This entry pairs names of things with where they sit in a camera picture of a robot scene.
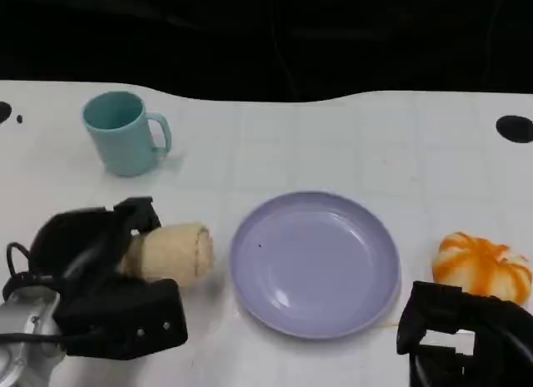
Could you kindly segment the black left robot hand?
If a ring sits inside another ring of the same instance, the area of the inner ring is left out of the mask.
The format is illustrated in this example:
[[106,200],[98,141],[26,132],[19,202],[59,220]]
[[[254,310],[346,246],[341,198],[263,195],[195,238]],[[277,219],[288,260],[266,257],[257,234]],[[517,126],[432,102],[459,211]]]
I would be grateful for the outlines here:
[[50,277],[61,292],[93,292],[117,273],[134,231],[146,234],[160,226],[150,196],[129,197],[111,210],[102,206],[57,214],[34,238],[29,270]]

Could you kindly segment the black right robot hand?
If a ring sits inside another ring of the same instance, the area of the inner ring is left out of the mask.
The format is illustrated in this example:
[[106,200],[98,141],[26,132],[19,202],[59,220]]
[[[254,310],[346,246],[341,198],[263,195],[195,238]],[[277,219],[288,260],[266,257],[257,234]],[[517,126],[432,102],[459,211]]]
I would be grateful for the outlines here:
[[[429,330],[473,332],[472,354],[422,344]],[[530,386],[532,315],[508,300],[416,281],[398,325],[396,351],[409,356],[411,386]]]

